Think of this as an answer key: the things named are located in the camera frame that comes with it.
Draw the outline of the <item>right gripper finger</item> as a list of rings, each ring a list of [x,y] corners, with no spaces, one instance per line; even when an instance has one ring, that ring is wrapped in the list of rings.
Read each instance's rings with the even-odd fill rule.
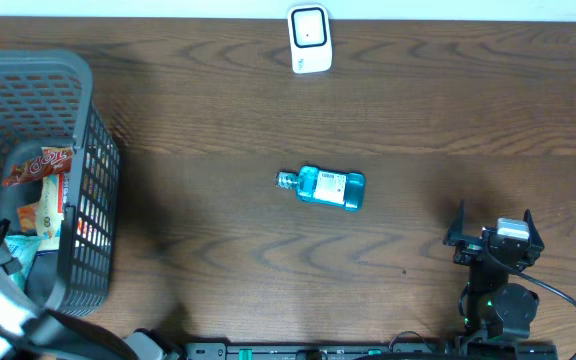
[[[534,265],[539,259],[542,251],[545,249],[544,242],[534,224],[531,211],[527,209],[524,212],[524,222],[528,225],[529,247],[526,250],[525,259],[529,265]]]
[[[463,233],[465,220],[465,202],[460,201],[457,215],[448,227],[443,244],[447,246],[463,246],[468,242],[467,236]]]

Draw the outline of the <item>blue mouthwash bottle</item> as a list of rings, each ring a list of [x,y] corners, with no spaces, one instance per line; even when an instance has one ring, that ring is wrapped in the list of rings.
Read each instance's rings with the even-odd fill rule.
[[[361,173],[343,173],[308,165],[297,173],[279,171],[274,183],[278,188],[293,190],[299,201],[349,212],[361,210],[366,188],[366,178]]]

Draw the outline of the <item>yellow snack bag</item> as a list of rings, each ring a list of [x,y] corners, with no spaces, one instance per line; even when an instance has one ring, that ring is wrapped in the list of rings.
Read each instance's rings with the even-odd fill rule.
[[[70,174],[49,175],[43,179],[42,193],[36,209],[35,229],[42,238],[39,252],[59,249],[64,205],[67,201]]]

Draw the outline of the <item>red Top chocolate bar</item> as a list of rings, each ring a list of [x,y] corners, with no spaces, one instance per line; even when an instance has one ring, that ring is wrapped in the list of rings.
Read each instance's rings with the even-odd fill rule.
[[[44,147],[40,156],[12,167],[3,186],[16,186],[42,180],[71,170],[74,152],[71,147]]]

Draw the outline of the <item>teal wet wipes pack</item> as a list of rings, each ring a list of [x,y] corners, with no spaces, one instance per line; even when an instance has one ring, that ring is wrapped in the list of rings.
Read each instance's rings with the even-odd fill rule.
[[[40,236],[8,235],[5,242],[11,255],[21,264],[21,269],[10,275],[9,278],[21,291],[24,291],[42,238]]]

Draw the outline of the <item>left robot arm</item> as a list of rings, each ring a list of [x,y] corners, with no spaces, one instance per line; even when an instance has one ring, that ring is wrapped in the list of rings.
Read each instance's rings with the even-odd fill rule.
[[[0,220],[0,251],[9,222]],[[0,254],[0,359],[184,359],[186,352],[149,332],[122,339],[76,317],[40,307],[10,279],[18,261]]]

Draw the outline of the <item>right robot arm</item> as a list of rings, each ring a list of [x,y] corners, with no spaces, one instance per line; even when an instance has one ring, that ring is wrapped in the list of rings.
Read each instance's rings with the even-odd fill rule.
[[[469,268],[459,300],[465,322],[461,345],[516,343],[528,338],[539,296],[511,283],[509,276],[533,266],[544,250],[531,213],[526,211],[522,220],[500,218],[478,237],[467,235],[464,224],[465,209],[460,206],[443,240],[455,249],[453,262]]]

